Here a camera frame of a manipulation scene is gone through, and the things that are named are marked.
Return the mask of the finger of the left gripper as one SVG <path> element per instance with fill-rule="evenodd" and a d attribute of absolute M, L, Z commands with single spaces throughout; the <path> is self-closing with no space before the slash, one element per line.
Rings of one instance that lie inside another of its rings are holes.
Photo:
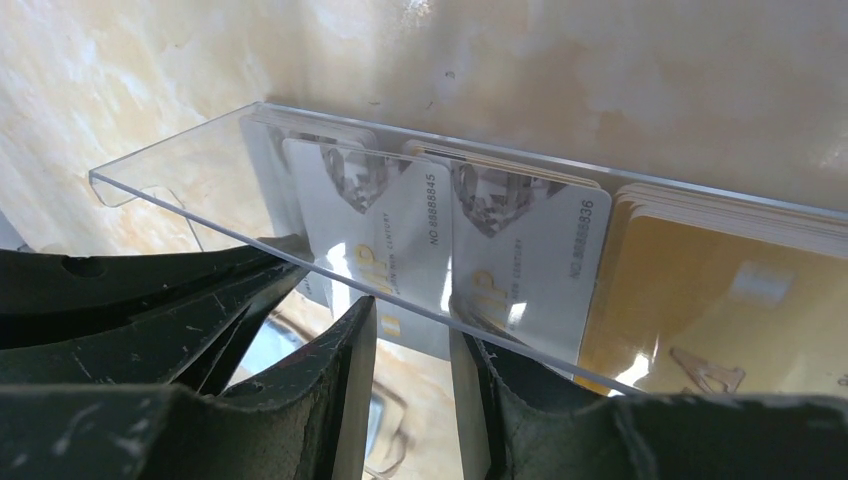
<path fill-rule="evenodd" d="M 1 381 L 172 384 L 222 393 L 304 279 L 301 237 L 128 256 L 1 253 Z"/>

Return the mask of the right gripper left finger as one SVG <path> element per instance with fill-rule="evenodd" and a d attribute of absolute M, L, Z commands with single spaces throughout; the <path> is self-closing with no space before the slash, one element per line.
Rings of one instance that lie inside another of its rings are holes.
<path fill-rule="evenodd" d="M 218 396 L 172 385 L 1 390 L 5 479 L 358 479 L 376 306 Z"/>

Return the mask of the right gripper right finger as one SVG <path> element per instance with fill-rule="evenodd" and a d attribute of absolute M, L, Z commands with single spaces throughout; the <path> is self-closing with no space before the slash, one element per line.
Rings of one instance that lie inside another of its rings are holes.
<path fill-rule="evenodd" d="M 847 403 L 829 396 L 605 397 L 450 334 L 468 479 L 843 479 Z"/>

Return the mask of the silver VIP card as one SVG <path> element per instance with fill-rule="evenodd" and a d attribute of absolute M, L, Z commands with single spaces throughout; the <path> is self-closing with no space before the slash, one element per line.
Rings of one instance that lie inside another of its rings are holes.
<path fill-rule="evenodd" d="M 450 173 L 453 311 L 574 364 L 611 196 L 594 180 L 410 140 Z"/>
<path fill-rule="evenodd" d="M 305 239 L 315 264 L 437 310 L 451 233 L 437 190 L 447 171 L 378 151 L 369 129 L 262 108 L 239 121 L 271 228 Z"/>

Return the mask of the clear plastic card tray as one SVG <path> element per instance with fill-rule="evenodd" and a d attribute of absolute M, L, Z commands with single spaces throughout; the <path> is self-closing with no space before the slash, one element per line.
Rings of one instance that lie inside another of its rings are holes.
<path fill-rule="evenodd" d="M 304 265 L 434 356 L 491 338 L 607 396 L 847 393 L 847 211 L 255 103 L 94 168 Z"/>

